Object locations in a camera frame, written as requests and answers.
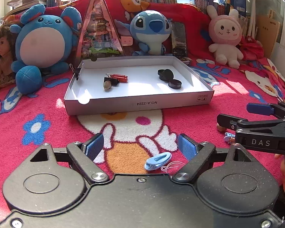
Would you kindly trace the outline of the black round cap front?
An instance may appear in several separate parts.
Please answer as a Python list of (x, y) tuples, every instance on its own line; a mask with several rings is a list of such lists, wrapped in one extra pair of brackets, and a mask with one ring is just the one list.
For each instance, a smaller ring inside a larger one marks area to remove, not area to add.
[(172, 79), (169, 81), (168, 86), (172, 89), (180, 89), (182, 87), (182, 82), (177, 79)]

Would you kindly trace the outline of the white cardboard box tray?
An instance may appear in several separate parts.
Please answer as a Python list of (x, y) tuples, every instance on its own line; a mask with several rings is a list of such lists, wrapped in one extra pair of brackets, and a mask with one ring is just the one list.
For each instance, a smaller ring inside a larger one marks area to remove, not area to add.
[[(82, 60), (78, 81), (73, 76), (64, 96), (68, 115), (154, 110), (209, 104), (214, 90), (190, 67), (173, 56), (108, 57)], [(172, 89), (158, 70), (170, 69), (182, 82)], [(107, 74), (128, 76), (110, 90), (103, 88)]]

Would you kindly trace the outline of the blue Stitch plush toy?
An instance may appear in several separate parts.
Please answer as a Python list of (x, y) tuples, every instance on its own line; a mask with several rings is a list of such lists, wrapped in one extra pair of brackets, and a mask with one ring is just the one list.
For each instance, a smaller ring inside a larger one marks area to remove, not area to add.
[(127, 24), (114, 20), (120, 36), (131, 36), (139, 50), (133, 51), (132, 56), (165, 56), (163, 45), (170, 34), (171, 25), (165, 15), (155, 10), (145, 10), (133, 17)]

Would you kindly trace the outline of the pink bunny plush toy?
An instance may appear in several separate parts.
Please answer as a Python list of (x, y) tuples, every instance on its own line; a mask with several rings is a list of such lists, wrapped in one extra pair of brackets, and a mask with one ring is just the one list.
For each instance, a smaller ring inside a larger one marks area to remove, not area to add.
[(207, 6), (206, 10), (211, 18), (208, 32), (213, 41), (208, 47), (209, 51), (214, 54), (217, 63), (238, 69), (239, 61), (244, 58), (243, 53), (237, 48), (242, 39), (238, 11), (231, 9), (229, 15), (218, 15), (212, 5)]

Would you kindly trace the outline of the brown haired doll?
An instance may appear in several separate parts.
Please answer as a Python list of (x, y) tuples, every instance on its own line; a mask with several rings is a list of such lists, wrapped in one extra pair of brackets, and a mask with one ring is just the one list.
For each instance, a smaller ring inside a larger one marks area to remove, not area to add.
[(0, 90), (15, 83), (15, 73), (11, 64), (15, 61), (15, 42), (17, 35), (10, 31), (12, 23), (0, 26)]

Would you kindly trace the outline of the blue hair clip right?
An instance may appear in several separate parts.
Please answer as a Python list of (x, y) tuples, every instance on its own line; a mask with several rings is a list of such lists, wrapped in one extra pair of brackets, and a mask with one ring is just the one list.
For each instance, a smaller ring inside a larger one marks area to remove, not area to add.
[(224, 139), (223, 139), (226, 143), (228, 143), (229, 145), (232, 143), (235, 143), (235, 135), (229, 132), (226, 132), (224, 134)]

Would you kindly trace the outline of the white pole stand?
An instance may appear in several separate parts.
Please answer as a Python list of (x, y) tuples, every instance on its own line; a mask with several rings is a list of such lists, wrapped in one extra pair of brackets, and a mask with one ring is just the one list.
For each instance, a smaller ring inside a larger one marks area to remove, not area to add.
[(255, 38), (255, 25), (256, 25), (256, 0), (251, 0), (251, 13), (250, 22), (248, 27), (247, 36)]

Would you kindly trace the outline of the red cartoon blanket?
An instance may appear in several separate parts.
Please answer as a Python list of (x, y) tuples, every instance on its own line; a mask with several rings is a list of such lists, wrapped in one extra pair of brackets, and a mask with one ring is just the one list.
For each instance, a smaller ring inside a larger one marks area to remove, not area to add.
[(9, 174), (44, 142), (65, 147), (84, 142), (95, 133), (104, 136), (104, 149), (95, 162), (107, 172), (144, 173), (148, 157), (171, 151), (174, 170), (186, 162), (177, 148), (177, 136), (187, 134), (196, 141), (210, 141), (225, 147), (223, 134), (216, 129), (220, 113), (261, 120), (247, 112), (249, 102), (275, 103), (285, 100), (285, 78), (275, 63), (260, 59), (235, 70), (214, 63), (208, 52), (206, 36), (210, 18), (192, 5), (146, 5), (167, 18), (185, 25), (193, 69), (213, 88), (211, 103), (194, 107), (150, 110), (131, 113), (69, 116), (64, 95), (71, 72), (45, 77), (36, 94), (23, 96), (16, 86), (0, 91), (0, 220), (9, 209), (2, 195), (2, 185)]

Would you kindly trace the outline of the brown cardboard sheet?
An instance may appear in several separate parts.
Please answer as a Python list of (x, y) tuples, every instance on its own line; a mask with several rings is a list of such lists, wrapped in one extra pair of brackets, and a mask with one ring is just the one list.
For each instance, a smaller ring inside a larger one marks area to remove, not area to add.
[(274, 19), (275, 15), (276, 12), (270, 9), (268, 15), (256, 16), (256, 40), (262, 44), (266, 58), (270, 58), (272, 55), (281, 27), (281, 23)]

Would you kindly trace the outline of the black binder clip on box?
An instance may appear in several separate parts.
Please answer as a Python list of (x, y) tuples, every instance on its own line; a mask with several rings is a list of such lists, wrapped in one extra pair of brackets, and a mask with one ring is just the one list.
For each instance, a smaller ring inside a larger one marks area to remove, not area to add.
[(84, 63), (81, 62), (77, 67), (74, 64), (69, 64), (70, 69), (72, 70), (73, 76), (75, 77), (76, 81), (79, 80), (82, 68), (84, 66)]

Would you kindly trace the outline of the pink triangular diorama box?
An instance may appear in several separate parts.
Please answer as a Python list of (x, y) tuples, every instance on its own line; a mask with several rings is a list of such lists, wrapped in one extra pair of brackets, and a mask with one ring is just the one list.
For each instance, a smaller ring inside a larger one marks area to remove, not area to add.
[(80, 30), (75, 63), (82, 60), (130, 56), (130, 46), (122, 45), (123, 37), (111, 17), (105, 0), (89, 0)]

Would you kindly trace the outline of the black round cap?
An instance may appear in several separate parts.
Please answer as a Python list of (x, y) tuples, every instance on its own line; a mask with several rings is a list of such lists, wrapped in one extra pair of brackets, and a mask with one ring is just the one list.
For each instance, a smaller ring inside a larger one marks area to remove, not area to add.
[(165, 69), (163, 71), (163, 78), (162, 81), (169, 82), (170, 80), (174, 79), (174, 74), (170, 69)]
[(158, 76), (159, 76), (160, 79), (163, 78), (163, 71), (164, 71), (164, 69), (158, 70)]
[(180, 89), (182, 87), (182, 82), (177, 79), (172, 79), (169, 81), (168, 86), (172, 89)]

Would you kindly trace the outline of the small black binder clip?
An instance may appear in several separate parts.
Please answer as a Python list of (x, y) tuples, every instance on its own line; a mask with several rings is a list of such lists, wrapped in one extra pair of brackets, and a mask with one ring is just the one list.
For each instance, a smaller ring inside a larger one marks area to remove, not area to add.
[(109, 81), (111, 83), (112, 86), (117, 86), (120, 81), (113, 77), (113, 75), (107, 74), (106, 77), (104, 77), (104, 82)]

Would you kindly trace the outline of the round blue plush toy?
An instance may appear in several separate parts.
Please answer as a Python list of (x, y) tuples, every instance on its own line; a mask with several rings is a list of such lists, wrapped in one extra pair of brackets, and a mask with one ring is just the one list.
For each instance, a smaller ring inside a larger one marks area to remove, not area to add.
[(78, 32), (82, 26), (79, 11), (66, 7), (60, 16), (45, 13), (43, 4), (28, 9), (20, 17), (20, 24), (9, 30), (16, 34), (15, 55), (11, 69), (15, 73), (18, 91), (23, 95), (38, 91), (43, 84), (44, 73), (54, 75), (68, 71), (66, 62), (78, 44)]

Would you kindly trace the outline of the black smartphone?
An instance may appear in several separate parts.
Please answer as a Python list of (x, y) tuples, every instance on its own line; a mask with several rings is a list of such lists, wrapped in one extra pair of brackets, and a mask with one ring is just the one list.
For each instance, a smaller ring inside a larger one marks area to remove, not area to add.
[(180, 22), (171, 22), (172, 53), (182, 59), (187, 57), (187, 43), (185, 25)]

